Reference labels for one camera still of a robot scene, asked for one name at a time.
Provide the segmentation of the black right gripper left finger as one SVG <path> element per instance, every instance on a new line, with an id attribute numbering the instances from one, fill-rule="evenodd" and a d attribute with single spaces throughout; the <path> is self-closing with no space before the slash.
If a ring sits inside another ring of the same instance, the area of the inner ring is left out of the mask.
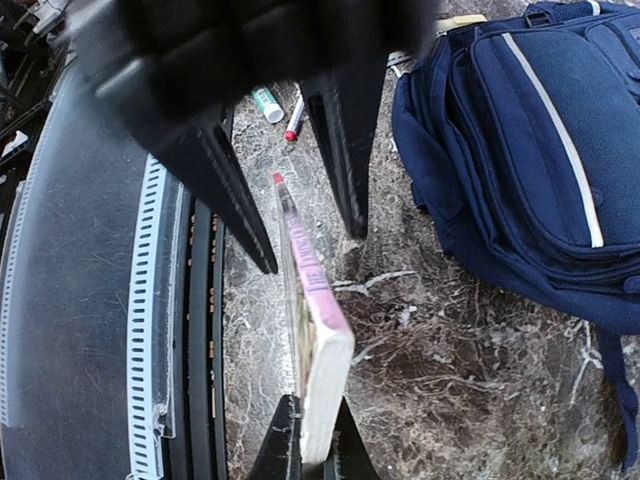
<path id="1" fill-rule="evenodd" d="M 248 480 L 299 480 L 302 477 L 301 420 L 300 399 L 295 395 L 283 395 Z"/>

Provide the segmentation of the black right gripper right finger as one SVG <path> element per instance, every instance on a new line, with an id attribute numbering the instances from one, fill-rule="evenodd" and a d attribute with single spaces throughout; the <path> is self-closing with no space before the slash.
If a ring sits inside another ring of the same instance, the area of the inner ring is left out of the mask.
<path id="1" fill-rule="evenodd" d="M 380 479 L 371 463 L 345 397 L 342 398 L 335 422 L 329 454 L 323 463 L 323 479 Z"/>

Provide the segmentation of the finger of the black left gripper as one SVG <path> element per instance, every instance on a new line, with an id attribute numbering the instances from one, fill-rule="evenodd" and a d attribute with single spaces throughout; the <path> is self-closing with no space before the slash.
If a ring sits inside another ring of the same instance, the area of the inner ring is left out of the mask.
<path id="1" fill-rule="evenodd" d="M 347 233 L 368 233 L 369 164 L 385 80 L 382 64 L 350 64 L 300 83 L 333 197 Z"/>
<path id="2" fill-rule="evenodd" d="M 266 227 L 222 124 L 199 119 L 177 128 L 154 126 L 149 152 L 223 220 L 263 273 L 278 272 Z"/>

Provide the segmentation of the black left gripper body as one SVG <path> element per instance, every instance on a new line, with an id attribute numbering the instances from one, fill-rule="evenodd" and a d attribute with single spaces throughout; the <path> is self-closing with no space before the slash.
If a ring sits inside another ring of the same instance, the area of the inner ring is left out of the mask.
<path id="1" fill-rule="evenodd" d="M 74 39 L 97 97 L 148 150 L 253 88 L 423 52 L 434 1 L 78 1 Z"/>

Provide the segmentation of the pink Taming of Shrew book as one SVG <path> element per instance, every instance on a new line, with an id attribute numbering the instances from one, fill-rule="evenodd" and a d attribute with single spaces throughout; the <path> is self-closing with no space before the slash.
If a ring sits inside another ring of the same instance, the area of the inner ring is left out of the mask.
<path id="1" fill-rule="evenodd" d="M 296 395 L 301 400 L 302 463 L 318 465 L 329 455 L 355 338 L 284 178 L 275 173 L 273 179 L 290 340 L 296 361 Z"/>

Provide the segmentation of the navy blue student backpack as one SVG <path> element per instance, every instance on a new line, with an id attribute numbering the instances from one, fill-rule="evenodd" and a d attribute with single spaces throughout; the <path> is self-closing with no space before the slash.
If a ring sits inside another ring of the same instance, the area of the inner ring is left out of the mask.
<path id="1" fill-rule="evenodd" d="M 537 2 L 449 30 L 398 81 L 392 127 L 416 205 L 484 281 L 595 325 L 626 431 L 639 400 L 639 10 Z"/>

